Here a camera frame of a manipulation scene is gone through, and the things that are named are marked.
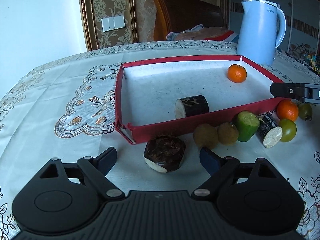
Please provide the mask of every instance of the wooden headboard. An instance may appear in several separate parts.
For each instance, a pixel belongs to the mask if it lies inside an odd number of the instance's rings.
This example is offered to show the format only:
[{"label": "wooden headboard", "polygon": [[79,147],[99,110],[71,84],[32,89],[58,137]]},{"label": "wooden headboard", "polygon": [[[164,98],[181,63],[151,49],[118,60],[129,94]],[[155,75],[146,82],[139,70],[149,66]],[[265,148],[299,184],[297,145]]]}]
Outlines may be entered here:
[{"label": "wooden headboard", "polygon": [[198,24],[223,27],[219,6],[199,0],[153,0],[156,8],[154,41],[166,41],[170,32],[182,32]]}]

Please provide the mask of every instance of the light blue kettle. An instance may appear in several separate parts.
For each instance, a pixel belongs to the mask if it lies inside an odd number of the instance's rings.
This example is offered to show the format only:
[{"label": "light blue kettle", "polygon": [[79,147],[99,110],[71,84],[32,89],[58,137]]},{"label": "light blue kettle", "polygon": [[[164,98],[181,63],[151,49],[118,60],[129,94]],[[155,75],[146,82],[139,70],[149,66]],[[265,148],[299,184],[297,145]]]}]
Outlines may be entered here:
[{"label": "light blue kettle", "polygon": [[[285,35],[285,16],[278,4],[265,0],[243,0],[244,15],[237,54],[257,64],[271,66],[275,48]],[[277,36],[277,16],[280,28]]]}]

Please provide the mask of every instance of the white wall switch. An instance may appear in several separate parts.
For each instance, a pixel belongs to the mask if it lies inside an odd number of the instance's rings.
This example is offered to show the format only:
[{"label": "white wall switch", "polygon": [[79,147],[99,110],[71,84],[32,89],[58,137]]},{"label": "white wall switch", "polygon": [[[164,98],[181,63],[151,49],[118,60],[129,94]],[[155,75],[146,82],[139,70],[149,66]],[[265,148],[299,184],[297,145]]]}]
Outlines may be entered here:
[{"label": "white wall switch", "polygon": [[125,27],[124,16],[107,17],[101,19],[102,31],[107,32]]}]

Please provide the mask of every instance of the kettle spout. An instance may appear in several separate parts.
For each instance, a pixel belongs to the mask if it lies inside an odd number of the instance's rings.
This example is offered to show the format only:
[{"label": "kettle spout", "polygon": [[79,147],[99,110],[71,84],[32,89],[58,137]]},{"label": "kettle spout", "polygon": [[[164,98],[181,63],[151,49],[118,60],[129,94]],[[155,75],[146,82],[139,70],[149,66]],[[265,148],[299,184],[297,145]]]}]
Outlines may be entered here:
[{"label": "kettle spout", "polygon": [[244,10],[244,13],[247,13],[250,9],[250,6],[252,5],[251,1],[250,0],[244,0],[244,1],[241,1],[242,3],[242,7],[243,7],[243,10]]}]

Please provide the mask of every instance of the orange fruit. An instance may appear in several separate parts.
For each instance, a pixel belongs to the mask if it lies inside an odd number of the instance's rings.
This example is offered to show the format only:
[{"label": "orange fruit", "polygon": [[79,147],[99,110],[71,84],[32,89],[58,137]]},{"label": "orange fruit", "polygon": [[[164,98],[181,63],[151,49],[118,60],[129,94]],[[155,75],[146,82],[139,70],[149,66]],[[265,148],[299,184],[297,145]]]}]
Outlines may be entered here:
[{"label": "orange fruit", "polygon": [[227,76],[234,83],[242,83],[247,78],[247,71],[244,67],[233,64],[228,68]]},{"label": "orange fruit", "polygon": [[282,100],[277,106],[277,115],[280,120],[289,119],[294,122],[299,116],[299,110],[291,100]]}]

